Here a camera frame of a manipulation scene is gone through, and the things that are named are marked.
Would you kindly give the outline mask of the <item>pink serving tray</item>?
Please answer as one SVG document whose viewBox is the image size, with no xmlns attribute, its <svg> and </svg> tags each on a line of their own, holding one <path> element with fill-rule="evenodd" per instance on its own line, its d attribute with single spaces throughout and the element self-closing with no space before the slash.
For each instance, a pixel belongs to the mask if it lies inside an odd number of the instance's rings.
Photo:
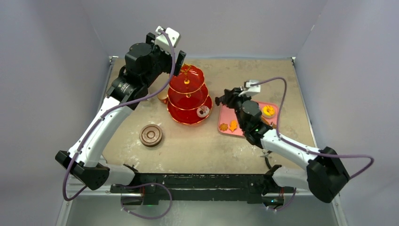
<svg viewBox="0 0 399 226">
<path fill-rule="evenodd" d="M 274 103 L 270 103 L 270 102 L 260 102 L 257 101 L 257 103 L 259 104 L 259 108 L 262 111 L 263 106 L 265 105 L 272 105 L 275 108 L 276 114 L 273 118 L 271 119 L 266 119 L 262 116 L 262 121 L 265 122 L 266 124 L 272 126 L 274 129 L 277 128 L 277 116 L 279 113 L 279 107 L 274 104 Z M 221 110 L 220 110 L 220 114 L 219 114 L 219 121 L 218 121 L 218 127 L 221 123 L 226 123 L 228 125 L 230 125 L 230 122 L 232 120 L 236 120 L 237 121 L 237 117 L 235 114 L 235 111 L 233 109 L 230 109 L 226 106 L 221 106 Z M 227 131 L 220 131 L 222 134 L 226 134 L 226 135 L 232 135 L 232 136 L 238 136 L 238 137 L 244 137 L 243 131 L 239 128 L 239 126 L 237 127 L 237 129 L 234 132 L 231 132 L 229 129 Z"/>
</svg>

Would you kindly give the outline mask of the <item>yellow frosted donut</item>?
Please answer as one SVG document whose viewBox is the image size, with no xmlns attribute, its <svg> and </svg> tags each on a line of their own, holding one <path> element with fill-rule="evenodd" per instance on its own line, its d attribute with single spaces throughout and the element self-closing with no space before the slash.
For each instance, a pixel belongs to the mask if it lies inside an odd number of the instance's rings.
<svg viewBox="0 0 399 226">
<path fill-rule="evenodd" d="M 271 119 L 275 116 L 276 111 L 272 105 L 265 105 L 262 108 L 262 116 L 266 119 Z"/>
</svg>

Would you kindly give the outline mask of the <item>red three-tier cake stand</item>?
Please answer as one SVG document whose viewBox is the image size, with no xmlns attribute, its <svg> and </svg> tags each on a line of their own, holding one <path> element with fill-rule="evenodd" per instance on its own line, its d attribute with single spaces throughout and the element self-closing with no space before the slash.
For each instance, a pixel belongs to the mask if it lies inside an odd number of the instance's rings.
<svg viewBox="0 0 399 226">
<path fill-rule="evenodd" d="M 194 65 L 184 64 L 177 77 L 169 83 L 167 111 L 178 123 L 193 125 L 210 116 L 213 102 L 205 84 L 202 70 Z M 205 118 L 197 116 L 197 108 L 206 105 L 210 113 Z"/>
</svg>

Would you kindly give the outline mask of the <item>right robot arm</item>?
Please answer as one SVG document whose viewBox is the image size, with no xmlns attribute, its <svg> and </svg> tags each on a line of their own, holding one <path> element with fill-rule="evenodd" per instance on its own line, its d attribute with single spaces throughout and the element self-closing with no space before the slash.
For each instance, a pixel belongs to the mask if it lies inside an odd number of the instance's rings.
<svg viewBox="0 0 399 226">
<path fill-rule="evenodd" d="M 301 168 L 278 167 L 265 177 L 265 188 L 271 192 L 282 186 L 306 189 L 320 201 L 330 203 L 350 180 L 336 151 L 329 147 L 320 150 L 307 146 L 280 135 L 265 124 L 259 104 L 252 100 L 258 93 L 260 86 L 225 89 L 224 95 L 215 98 L 215 104 L 234 110 L 239 128 L 250 144 L 277 153 Z"/>
</svg>

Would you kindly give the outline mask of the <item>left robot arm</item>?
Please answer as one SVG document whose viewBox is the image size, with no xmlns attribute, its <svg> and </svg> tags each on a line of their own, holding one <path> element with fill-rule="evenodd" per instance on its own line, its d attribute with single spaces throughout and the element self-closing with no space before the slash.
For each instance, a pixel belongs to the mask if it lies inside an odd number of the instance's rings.
<svg viewBox="0 0 399 226">
<path fill-rule="evenodd" d="M 55 159 L 86 188 L 96 190 L 106 183 L 121 184 L 128 192 L 140 188 L 140 179 L 132 167 L 101 164 L 103 151 L 122 122 L 151 97 L 149 87 L 162 74 L 177 76 L 184 63 L 185 52 L 175 53 L 180 33 L 158 27 L 148 33 L 145 42 L 132 45 L 125 55 L 125 65 L 112 82 L 103 103 L 89 127 L 67 151 L 59 151 Z"/>
</svg>

